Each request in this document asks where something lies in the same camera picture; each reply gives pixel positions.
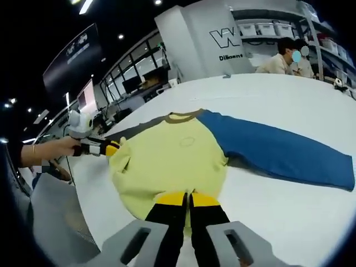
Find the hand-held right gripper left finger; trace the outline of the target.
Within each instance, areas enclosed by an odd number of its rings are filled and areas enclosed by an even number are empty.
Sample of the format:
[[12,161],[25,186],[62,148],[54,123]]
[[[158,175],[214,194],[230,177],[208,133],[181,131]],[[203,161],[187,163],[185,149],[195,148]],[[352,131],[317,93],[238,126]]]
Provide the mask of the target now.
[[187,192],[160,196],[145,220],[136,219],[109,238],[102,251],[112,266],[176,266],[184,240]]

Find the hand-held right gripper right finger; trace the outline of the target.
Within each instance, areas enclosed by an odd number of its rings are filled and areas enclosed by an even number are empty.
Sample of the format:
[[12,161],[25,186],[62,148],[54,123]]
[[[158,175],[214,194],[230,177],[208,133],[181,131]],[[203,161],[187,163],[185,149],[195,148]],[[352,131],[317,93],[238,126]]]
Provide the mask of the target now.
[[213,197],[190,195],[191,241],[199,266],[274,266],[271,245],[239,221],[230,221]]

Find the person's left hand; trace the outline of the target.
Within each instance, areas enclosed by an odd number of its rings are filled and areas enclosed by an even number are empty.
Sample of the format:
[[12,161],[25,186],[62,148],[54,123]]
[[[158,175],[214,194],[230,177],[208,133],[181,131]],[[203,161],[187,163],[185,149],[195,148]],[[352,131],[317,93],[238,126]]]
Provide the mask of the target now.
[[81,143],[79,140],[73,139],[71,136],[65,136],[54,141],[57,157],[72,156],[76,146],[81,146]]

